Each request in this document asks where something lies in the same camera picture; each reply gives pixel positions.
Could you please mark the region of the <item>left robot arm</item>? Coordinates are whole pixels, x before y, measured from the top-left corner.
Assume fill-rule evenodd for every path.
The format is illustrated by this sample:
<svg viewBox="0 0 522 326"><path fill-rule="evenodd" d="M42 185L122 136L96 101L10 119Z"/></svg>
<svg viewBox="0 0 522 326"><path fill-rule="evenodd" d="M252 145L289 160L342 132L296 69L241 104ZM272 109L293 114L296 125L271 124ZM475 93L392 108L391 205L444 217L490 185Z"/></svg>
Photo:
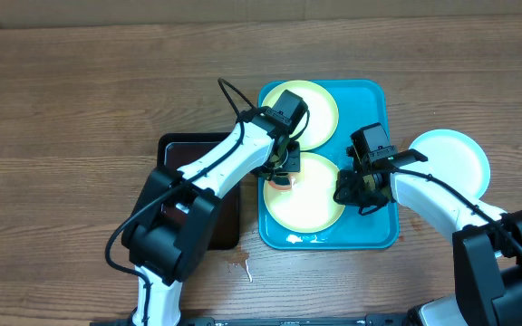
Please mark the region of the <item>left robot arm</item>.
<svg viewBox="0 0 522 326"><path fill-rule="evenodd" d="M132 264L110 267L139 281L130 325L176 325L183 282L207 251L223 197L248 173L270 179L298 151L308 116L286 118L246 112L233 130L203 157L171 169L154 168L128 217L111 235Z"/></svg>

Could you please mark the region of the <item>light blue plate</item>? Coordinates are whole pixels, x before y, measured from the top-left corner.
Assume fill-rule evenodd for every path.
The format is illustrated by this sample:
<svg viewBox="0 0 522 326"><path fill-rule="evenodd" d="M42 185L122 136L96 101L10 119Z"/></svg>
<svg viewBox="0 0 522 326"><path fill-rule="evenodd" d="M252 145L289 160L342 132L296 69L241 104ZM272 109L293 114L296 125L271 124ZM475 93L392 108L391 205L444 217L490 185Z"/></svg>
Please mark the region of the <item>light blue plate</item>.
<svg viewBox="0 0 522 326"><path fill-rule="evenodd" d="M488 189L491 169L482 147L466 134L452 129L434 129L417 137L409 146L428 158L420 172L430 173L459 192L481 198Z"/></svg>

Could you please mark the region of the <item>teal orange sponge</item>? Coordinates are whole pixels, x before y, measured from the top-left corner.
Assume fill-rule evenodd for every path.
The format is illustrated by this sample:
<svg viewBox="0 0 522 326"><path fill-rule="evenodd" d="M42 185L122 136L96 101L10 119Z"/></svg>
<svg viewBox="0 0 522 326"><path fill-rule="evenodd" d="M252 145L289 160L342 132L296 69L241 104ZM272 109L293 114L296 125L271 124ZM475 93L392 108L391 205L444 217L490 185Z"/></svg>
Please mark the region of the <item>teal orange sponge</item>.
<svg viewBox="0 0 522 326"><path fill-rule="evenodd" d="M275 177L274 179L268 182L268 185L274 189L286 191L292 188L293 182L291 181L291 178L288 176Z"/></svg>

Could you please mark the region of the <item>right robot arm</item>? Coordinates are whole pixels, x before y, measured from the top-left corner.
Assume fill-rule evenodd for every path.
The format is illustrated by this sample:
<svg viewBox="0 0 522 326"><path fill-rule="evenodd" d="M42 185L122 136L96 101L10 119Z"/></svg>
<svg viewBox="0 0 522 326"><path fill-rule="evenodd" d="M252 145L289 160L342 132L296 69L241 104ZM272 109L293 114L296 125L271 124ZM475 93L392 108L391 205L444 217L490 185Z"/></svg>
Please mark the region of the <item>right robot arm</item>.
<svg viewBox="0 0 522 326"><path fill-rule="evenodd" d="M390 203L408 207L452 245L455 292L409 310L407 325L522 325L522 210L507 213L464 194L394 146L347 149L333 199L362 216Z"/></svg>

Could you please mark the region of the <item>yellow plate top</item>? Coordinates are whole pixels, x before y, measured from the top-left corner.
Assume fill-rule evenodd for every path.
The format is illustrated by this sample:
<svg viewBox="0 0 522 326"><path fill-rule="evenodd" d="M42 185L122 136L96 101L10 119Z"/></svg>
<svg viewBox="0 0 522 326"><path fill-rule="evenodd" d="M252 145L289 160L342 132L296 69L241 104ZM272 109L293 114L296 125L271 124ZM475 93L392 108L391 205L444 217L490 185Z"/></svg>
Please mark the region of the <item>yellow plate top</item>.
<svg viewBox="0 0 522 326"><path fill-rule="evenodd" d="M294 131L294 136L300 134L297 140L300 149L308 151L324 145L334 134L339 121L339 110L334 97L315 82L294 80L282 82L267 94L261 94L260 104L272 107L283 91L298 95L308 107L308 112Z"/></svg>

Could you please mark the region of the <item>yellow plate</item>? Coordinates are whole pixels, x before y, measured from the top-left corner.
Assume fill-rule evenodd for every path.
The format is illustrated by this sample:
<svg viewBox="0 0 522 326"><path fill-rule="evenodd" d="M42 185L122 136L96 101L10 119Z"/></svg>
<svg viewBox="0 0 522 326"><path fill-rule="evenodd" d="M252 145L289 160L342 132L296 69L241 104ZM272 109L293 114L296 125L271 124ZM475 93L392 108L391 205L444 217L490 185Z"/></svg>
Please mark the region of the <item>yellow plate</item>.
<svg viewBox="0 0 522 326"><path fill-rule="evenodd" d="M260 104L272 107L283 91L298 95L308 107L308 112L294 131L294 136L300 134L297 140L300 149L308 151L324 145L334 134L339 121L339 110L334 97L315 82L294 80L282 82L267 94L261 94Z"/></svg>
<svg viewBox="0 0 522 326"><path fill-rule="evenodd" d="M334 201L339 168L311 152L301 153L300 164L300 171L288 176L288 187L266 181L263 199L279 225L298 233L315 233L333 225L345 209Z"/></svg>

